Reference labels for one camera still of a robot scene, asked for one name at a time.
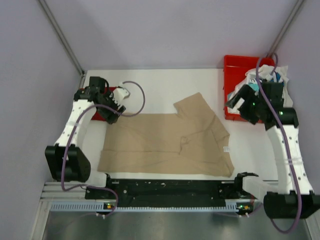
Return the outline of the beige t-shirt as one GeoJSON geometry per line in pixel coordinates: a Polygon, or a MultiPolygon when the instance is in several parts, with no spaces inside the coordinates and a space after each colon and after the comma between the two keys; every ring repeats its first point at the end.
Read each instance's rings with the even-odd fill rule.
{"type": "Polygon", "coordinates": [[[106,130],[98,170],[104,173],[230,177],[230,135],[201,93],[174,104],[176,113],[120,117],[106,130]]]}

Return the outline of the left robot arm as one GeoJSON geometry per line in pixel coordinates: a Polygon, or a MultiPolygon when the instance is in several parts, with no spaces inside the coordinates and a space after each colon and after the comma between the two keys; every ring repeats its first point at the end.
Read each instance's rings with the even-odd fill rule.
{"type": "Polygon", "coordinates": [[[108,81],[99,76],[90,77],[89,85],[76,91],[60,137],[44,152],[54,180],[95,186],[97,194],[105,199],[113,194],[114,187],[107,182],[107,175],[92,167],[82,146],[93,116],[99,114],[108,124],[116,123],[126,109],[122,102],[129,96],[122,83],[110,87],[108,81]]]}

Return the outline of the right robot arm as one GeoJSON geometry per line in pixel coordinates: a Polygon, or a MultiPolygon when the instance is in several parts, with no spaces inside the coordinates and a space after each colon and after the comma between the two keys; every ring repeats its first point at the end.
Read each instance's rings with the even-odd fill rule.
{"type": "Polygon", "coordinates": [[[251,194],[263,203],[270,219],[306,219],[320,208],[320,196],[315,194],[303,163],[299,146],[299,121],[293,107],[285,107],[283,85],[263,82],[262,90],[254,91],[249,85],[226,102],[237,109],[240,116],[251,124],[264,123],[272,145],[277,168],[278,184],[271,186],[255,173],[239,173],[233,192],[239,198],[251,194]]]}

